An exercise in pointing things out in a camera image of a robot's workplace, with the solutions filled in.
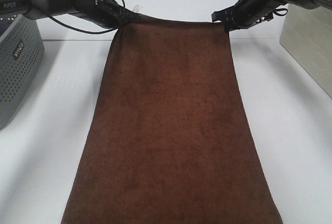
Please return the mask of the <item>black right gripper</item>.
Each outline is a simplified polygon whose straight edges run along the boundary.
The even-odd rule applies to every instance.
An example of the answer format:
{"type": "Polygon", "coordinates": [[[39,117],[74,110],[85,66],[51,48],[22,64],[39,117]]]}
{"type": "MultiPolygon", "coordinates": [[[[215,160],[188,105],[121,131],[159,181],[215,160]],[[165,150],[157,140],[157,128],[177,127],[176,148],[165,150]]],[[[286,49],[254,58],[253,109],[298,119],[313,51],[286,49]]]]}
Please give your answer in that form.
{"type": "Polygon", "coordinates": [[[232,10],[215,11],[211,14],[211,18],[212,22],[223,22],[225,32],[229,33],[250,28],[259,19],[282,5],[285,5],[284,0],[240,0],[232,10]]]}

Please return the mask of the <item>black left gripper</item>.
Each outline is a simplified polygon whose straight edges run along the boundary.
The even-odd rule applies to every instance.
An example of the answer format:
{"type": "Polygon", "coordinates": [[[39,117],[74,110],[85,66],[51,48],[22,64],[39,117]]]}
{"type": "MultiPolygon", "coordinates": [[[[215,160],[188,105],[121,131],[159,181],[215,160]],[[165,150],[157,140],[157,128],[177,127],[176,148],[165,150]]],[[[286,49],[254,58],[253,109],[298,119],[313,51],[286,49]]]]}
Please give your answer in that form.
{"type": "Polygon", "coordinates": [[[127,10],[115,0],[71,0],[71,3],[70,15],[93,22],[105,29],[142,21],[139,13],[127,10]]]}

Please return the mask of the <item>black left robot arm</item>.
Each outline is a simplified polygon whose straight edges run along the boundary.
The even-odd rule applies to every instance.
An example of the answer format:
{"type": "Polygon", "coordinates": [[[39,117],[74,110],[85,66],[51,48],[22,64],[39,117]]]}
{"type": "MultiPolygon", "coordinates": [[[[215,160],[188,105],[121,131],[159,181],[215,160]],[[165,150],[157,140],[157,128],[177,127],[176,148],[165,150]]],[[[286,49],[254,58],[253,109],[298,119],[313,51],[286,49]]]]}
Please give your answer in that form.
{"type": "Polygon", "coordinates": [[[1,16],[37,20],[69,14],[105,29],[139,22],[141,16],[115,0],[1,0],[1,16]]]}

